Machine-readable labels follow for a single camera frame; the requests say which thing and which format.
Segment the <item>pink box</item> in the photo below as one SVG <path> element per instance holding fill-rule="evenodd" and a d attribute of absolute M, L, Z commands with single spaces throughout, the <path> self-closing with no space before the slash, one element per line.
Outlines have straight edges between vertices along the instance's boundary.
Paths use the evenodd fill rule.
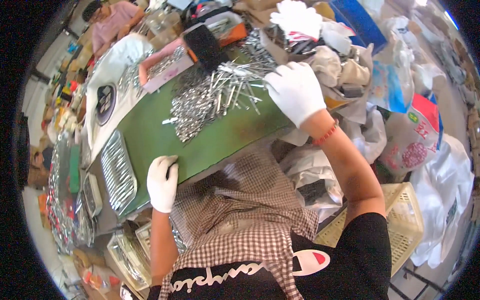
<path fill-rule="evenodd" d="M 148 80 L 148 69 L 159 63 L 164 57 L 173 54 L 175 49 L 180 45 L 184 45 L 184 43 L 181 38 L 178 38 L 170 44 L 166 45 L 159 52 L 154 53 L 149 58 L 145 59 L 140 63 L 140 65 L 138 66 L 138 77 L 140 80 L 140 84 L 145 89 L 145 91 L 150 94 L 153 93 L 159 87 L 166 84 L 170 79 L 182 73 L 189 67 L 193 66 L 192 59 L 188 54 L 185 54 L 181 59 L 167 67 L 163 72 L 161 72 L 161 74 Z"/>

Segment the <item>white glove pile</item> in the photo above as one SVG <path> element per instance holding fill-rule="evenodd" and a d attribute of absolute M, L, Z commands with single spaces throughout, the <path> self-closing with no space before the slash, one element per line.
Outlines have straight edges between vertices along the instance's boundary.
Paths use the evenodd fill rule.
<path fill-rule="evenodd" d="M 264 80 L 272 100 L 297 127 L 327 107 L 318 79 L 305 62 L 278 66 Z"/>
<path fill-rule="evenodd" d="M 168 214 L 172 211 L 173 201 L 177 194 L 179 179 L 179 166 L 175 163 L 177 158 L 177 155 L 157 157 L 148 169 L 147 190 L 150 195 L 150 203 L 161 213 Z"/>
<path fill-rule="evenodd" d="M 270 22 L 278 24 L 290 41 L 318 41 L 323 17 L 315 8 L 301 1 L 283 0 L 277 3 L 278 12 L 270 14 Z"/>

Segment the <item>champion logo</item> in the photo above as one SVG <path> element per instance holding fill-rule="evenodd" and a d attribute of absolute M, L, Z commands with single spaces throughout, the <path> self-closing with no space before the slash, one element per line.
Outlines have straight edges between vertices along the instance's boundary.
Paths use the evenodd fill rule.
<path fill-rule="evenodd" d="M 306 249 L 293 253 L 300 263 L 301 271 L 292 272 L 293 276 L 307 276 L 325 269 L 330 263 L 330 256 L 319 250 Z"/>

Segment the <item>blue container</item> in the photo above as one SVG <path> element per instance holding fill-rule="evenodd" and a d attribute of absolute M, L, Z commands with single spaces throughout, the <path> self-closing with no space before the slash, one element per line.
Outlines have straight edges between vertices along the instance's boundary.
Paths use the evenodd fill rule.
<path fill-rule="evenodd" d="M 387 46 L 388 42 L 377 24 L 357 0 L 332 0 L 329 4 L 335 13 L 336 21 L 344 23 L 357 34 L 350 37 L 353 45 L 367 48 L 370 43 L 373 43 L 372 55 Z"/>

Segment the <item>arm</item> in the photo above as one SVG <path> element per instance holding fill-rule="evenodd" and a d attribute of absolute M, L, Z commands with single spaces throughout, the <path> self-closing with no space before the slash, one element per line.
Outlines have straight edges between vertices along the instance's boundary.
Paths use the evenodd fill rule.
<path fill-rule="evenodd" d="M 289 62 L 268 74 L 265 81 L 269 83 L 269 95 L 283 113 L 313 138 L 323 137 L 335 124 L 308 64 Z M 345 226 L 365 213 L 385 216 L 384 197 L 375 174 L 340 128 L 326 139 L 322 149 L 348 199 Z"/>
<path fill-rule="evenodd" d="M 117 3 L 117 5 L 118 4 L 121 4 L 121 8 L 125 10 L 125 12 L 128 15 L 132 16 L 132 18 L 128 21 L 128 23 L 125 24 L 119 30 L 117 40 L 121 40 L 124 36 L 126 36 L 130 32 L 132 27 L 137 25 L 142 20 L 142 18 L 145 16 L 145 13 L 140 7 L 135 6 L 129 2 L 126 2 L 126 1 L 125 3 L 119 2 Z"/>
<path fill-rule="evenodd" d="M 161 286 L 165 277 L 173 267 L 179 255 L 173 239 L 172 225 L 165 214 L 153 210 L 152 230 L 150 233 L 150 267 L 152 286 Z"/>
<path fill-rule="evenodd" d="M 100 49 L 98 49 L 98 50 L 94 53 L 95 59 L 96 59 L 96 60 L 99 59 L 99 58 L 105 53 L 105 51 L 107 51 L 108 48 L 110 48 L 110 45 L 111 45 L 111 44 L 112 44 L 112 42 L 107 42 L 107 43 L 103 44 L 103 46 L 100 47 Z"/>
<path fill-rule="evenodd" d="M 300 128 L 314 139 L 320 139 L 333 127 L 334 123 L 328 111 L 323 109 L 309 117 Z M 345 226 L 365 213 L 379 213 L 385 216 L 384 195 L 377 177 L 365 158 L 339 127 L 322 144 L 322 150 L 348 199 Z"/>
<path fill-rule="evenodd" d="M 179 255 L 168 217 L 177 194 L 177 156 L 161 156 L 148 169 L 147 190 L 153 206 L 150 233 L 152 286 L 161 286 Z"/>

